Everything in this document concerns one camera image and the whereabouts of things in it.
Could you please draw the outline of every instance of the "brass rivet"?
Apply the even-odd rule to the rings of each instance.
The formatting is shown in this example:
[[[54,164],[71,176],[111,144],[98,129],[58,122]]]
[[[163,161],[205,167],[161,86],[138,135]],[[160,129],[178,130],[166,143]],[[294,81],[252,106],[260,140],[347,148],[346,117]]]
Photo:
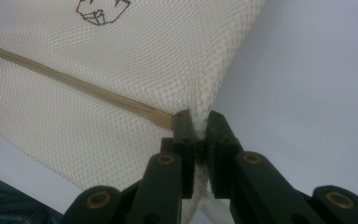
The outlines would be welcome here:
[[[350,197],[336,191],[326,193],[326,198],[330,203],[340,208],[352,209],[354,207],[354,202]]]
[[[175,161],[175,159],[173,158],[173,156],[170,156],[170,155],[162,155],[162,156],[159,156],[157,158],[158,162],[161,163],[161,164],[164,164],[164,165],[168,165],[168,164],[171,164]]]
[[[104,207],[110,202],[110,194],[106,191],[99,191],[91,194],[87,199],[87,206],[91,209]]]
[[[258,164],[262,161],[256,154],[246,154],[243,156],[243,159],[251,164]]]

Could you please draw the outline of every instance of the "textured white fabric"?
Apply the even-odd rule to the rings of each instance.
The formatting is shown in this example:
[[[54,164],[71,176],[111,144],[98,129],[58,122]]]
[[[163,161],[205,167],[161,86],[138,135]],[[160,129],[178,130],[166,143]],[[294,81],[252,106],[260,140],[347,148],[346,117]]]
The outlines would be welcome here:
[[[262,4],[1,0],[0,48],[166,112],[190,108],[202,138],[220,82]],[[126,188],[171,135],[1,59],[0,134],[82,189]],[[205,189],[202,169],[195,194]]]

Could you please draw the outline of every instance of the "black line drawing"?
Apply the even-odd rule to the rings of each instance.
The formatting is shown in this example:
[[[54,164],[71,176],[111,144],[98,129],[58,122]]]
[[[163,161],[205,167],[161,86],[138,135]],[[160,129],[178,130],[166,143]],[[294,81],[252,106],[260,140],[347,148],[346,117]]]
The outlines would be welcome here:
[[[94,25],[113,23],[130,6],[130,0],[80,0],[76,12]]]

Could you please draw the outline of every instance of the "black clamp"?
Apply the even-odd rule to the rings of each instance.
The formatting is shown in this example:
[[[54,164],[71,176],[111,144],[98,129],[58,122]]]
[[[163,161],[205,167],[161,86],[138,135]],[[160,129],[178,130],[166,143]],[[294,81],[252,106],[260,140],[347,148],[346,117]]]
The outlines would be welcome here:
[[[312,197],[295,189],[266,157],[243,151],[223,115],[211,112],[206,139],[198,142],[188,111],[175,115],[173,138],[163,138],[144,178],[119,192],[84,191],[62,224],[180,223],[182,199],[193,193],[195,162],[206,161],[213,194],[230,199],[235,223],[358,224],[358,196],[338,187],[319,187]]]

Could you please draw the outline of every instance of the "black printed graphic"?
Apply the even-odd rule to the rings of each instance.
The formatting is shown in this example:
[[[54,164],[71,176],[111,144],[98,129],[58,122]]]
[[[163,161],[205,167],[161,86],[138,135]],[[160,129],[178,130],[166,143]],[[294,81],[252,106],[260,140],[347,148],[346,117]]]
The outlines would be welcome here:
[[[130,3],[130,0],[80,0],[76,12],[85,21],[94,25],[105,25],[117,21]]]

